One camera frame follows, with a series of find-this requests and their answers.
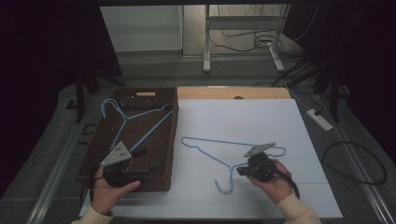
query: wire hanger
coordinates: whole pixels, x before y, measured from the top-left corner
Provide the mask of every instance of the wire hanger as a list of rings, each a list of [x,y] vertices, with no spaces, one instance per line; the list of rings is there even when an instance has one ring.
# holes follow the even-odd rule
[[[122,132],[122,130],[128,120],[135,119],[135,118],[138,118],[140,116],[143,116],[148,113],[155,112],[155,111],[163,111],[167,106],[169,106],[169,105],[163,105],[163,107],[161,109],[153,109],[153,110],[145,111],[143,113],[128,117],[122,112],[122,109],[117,104],[117,101],[115,101],[114,99],[105,99],[101,104],[101,111],[102,111],[102,115],[104,118],[106,117],[105,104],[113,105],[114,108],[116,108],[116,110],[121,114],[121,116],[123,118],[123,123],[122,123],[122,125],[119,129],[119,132],[117,133],[117,135],[113,141],[113,144],[111,145],[111,148],[113,148],[116,145],[117,140],[119,139],[120,133]],[[172,112],[173,112],[173,110],[170,110],[162,119],[160,119],[160,121],[158,121],[136,144],[134,144],[134,146],[131,149],[129,149],[129,152],[133,152],[152,132],[154,132],[155,129],[157,129],[172,114]]]
[[[244,163],[240,163],[240,164],[236,164],[236,165],[230,165],[228,163],[226,163],[225,161],[222,161],[219,158],[216,158],[212,155],[210,155],[209,153],[203,151],[201,148],[199,148],[196,145],[189,145],[187,143],[184,142],[185,139],[190,139],[190,140],[197,140],[197,141],[206,141],[206,142],[215,142],[215,143],[224,143],[224,144],[233,144],[233,145],[239,145],[239,146],[248,146],[248,147],[253,147],[255,145],[253,144],[247,144],[247,143],[237,143],[237,142],[229,142],[229,141],[221,141],[221,140],[214,140],[214,139],[207,139],[207,138],[197,138],[197,137],[188,137],[188,136],[183,136],[181,137],[181,144],[183,144],[186,147],[194,147],[196,149],[198,149],[201,153],[205,154],[207,157],[225,165],[228,167],[229,172],[230,172],[230,189],[223,189],[220,185],[217,179],[215,179],[215,184],[216,184],[216,188],[218,189],[218,191],[224,195],[228,195],[231,194],[233,192],[233,170],[236,167],[239,166],[243,166],[243,165],[247,165],[247,162]],[[273,148],[279,148],[279,149],[283,149],[283,153],[279,154],[279,155],[273,155],[273,154],[267,154],[268,156],[272,156],[272,157],[281,157],[284,156],[286,154],[286,149],[283,147],[273,147]]]

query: table leg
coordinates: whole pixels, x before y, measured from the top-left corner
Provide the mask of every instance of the table leg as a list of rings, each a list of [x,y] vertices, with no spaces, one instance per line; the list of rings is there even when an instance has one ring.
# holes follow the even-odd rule
[[[270,47],[270,52],[271,55],[274,59],[274,63],[276,66],[276,70],[278,72],[283,72],[285,71],[285,67],[283,66],[283,63],[279,59],[279,54],[278,54],[278,47],[277,47],[277,42],[279,41],[280,35],[282,34],[283,26],[285,25],[286,17],[288,15],[290,5],[285,5],[283,6],[283,10],[280,12],[280,17],[279,21],[277,23],[277,27],[275,30],[275,35],[274,35],[274,41]]]
[[[204,51],[204,72],[210,72],[210,41],[209,41],[209,25],[210,25],[210,5],[205,6],[205,51]]]

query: white paper sheet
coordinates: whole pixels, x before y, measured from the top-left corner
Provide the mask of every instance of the white paper sheet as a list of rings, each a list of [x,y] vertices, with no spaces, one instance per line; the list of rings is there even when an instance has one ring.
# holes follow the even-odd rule
[[[219,193],[215,179],[230,189],[229,168],[182,137],[251,145],[275,142],[287,150],[278,158],[288,167],[301,200],[319,217],[341,217],[332,190],[294,100],[179,100],[177,135],[168,192],[130,193],[114,207],[118,217],[137,219],[267,219],[282,214],[245,176],[233,172],[233,192]],[[186,140],[229,165],[246,162],[249,146]],[[267,153],[279,154],[280,149]],[[89,205],[87,197],[80,215]]]

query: sleeve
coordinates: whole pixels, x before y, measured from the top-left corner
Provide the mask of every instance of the sleeve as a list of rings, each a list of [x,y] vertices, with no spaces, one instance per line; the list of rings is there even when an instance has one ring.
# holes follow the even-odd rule
[[[286,224],[321,223],[316,212],[305,206],[294,193],[278,203],[277,207],[285,216]]]
[[[99,214],[90,206],[85,215],[80,220],[73,221],[72,224],[108,224],[111,219],[113,219],[113,216],[108,217]]]

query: power strip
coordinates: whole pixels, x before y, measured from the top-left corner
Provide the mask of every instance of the power strip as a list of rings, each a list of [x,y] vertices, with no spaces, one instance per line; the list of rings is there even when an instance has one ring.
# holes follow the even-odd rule
[[[332,129],[332,125],[324,119],[321,115],[315,115],[315,110],[310,109],[306,111],[306,114],[311,117],[325,132],[329,131]]]

